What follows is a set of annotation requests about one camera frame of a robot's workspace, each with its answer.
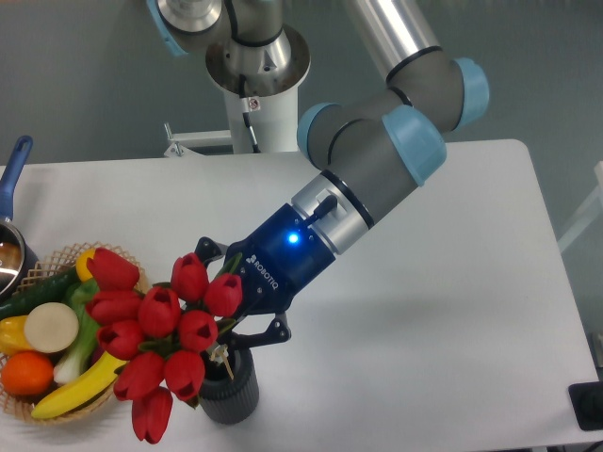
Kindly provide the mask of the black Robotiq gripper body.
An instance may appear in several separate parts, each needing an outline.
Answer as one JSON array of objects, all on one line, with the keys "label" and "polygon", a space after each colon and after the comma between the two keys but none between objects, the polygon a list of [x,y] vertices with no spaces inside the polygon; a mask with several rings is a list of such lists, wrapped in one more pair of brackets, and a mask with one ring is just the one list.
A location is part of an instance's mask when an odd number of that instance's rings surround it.
[{"label": "black Robotiq gripper body", "polygon": [[231,244],[226,258],[239,255],[243,299],[237,316],[280,314],[292,299],[334,261],[334,253],[283,205],[245,239]]}]

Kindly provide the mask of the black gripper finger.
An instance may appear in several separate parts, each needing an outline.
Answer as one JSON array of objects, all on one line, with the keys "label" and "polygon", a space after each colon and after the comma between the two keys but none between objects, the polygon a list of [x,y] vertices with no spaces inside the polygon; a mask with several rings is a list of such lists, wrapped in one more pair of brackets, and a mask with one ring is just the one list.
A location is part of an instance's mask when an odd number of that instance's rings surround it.
[{"label": "black gripper finger", "polygon": [[196,245],[194,254],[203,264],[211,264],[225,256],[228,246],[202,236]]},{"label": "black gripper finger", "polygon": [[285,312],[276,314],[263,332],[254,334],[239,334],[228,331],[222,337],[222,342],[230,350],[243,350],[255,347],[265,347],[282,344],[291,339],[291,329],[288,326]]}]

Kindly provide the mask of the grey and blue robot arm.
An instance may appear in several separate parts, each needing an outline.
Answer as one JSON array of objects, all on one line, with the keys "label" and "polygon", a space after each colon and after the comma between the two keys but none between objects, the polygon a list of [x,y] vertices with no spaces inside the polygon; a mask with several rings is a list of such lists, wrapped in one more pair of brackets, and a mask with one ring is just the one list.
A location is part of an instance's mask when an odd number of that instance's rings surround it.
[{"label": "grey and blue robot arm", "polygon": [[320,104],[299,114],[309,72],[303,37],[279,1],[151,1],[176,56],[205,54],[222,91],[225,132],[169,134],[183,146],[230,143],[235,153],[299,151],[318,170],[246,239],[228,247],[201,239],[205,262],[224,259],[242,280],[243,300],[227,315],[230,349],[281,343],[292,299],[445,162],[445,133],[481,117],[489,86],[479,65],[449,58],[413,1],[349,1],[385,88],[355,105]]}]

